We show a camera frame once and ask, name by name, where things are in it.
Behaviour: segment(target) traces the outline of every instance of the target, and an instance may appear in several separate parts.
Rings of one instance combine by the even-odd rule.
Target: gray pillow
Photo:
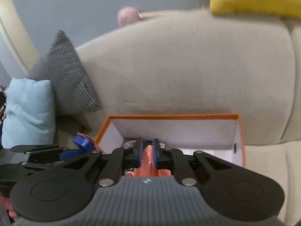
[[[94,87],[79,57],[63,31],[58,31],[46,55],[40,55],[28,79],[51,80],[56,115],[98,111]]]

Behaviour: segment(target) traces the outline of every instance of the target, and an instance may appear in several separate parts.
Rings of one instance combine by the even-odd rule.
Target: sofa
[[[81,129],[95,136],[107,115],[241,114],[246,167],[282,186],[279,219],[299,221],[301,22],[200,9],[117,29],[77,52],[101,102],[75,116]]]

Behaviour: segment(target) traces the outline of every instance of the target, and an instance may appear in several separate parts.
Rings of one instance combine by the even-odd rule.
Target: storage box
[[[109,116],[95,143],[111,153],[124,138],[137,137],[158,138],[186,155],[203,150],[245,167],[243,129],[236,114]]]

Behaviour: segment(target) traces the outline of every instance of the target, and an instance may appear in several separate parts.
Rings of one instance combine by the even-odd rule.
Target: silver bolt
[[[160,142],[160,146],[161,146],[162,149],[165,149],[166,144],[164,142]]]
[[[114,181],[109,178],[104,178],[104,179],[100,180],[98,183],[100,186],[109,187],[109,186],[113,185]]]
[[[184,178],[182,180],[182,184],[185,186],[194,186],[196,183],[196,180],[193,178]]]

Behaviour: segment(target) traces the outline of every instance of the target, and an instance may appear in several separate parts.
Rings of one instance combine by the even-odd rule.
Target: human hand
[[[0,195],[0,207],[8,210],[8,215],[11,218],[13,218],[14,220],[18,219],[17,213],[14,211],[11,201],[8,198],[3,197],[2,195]]]

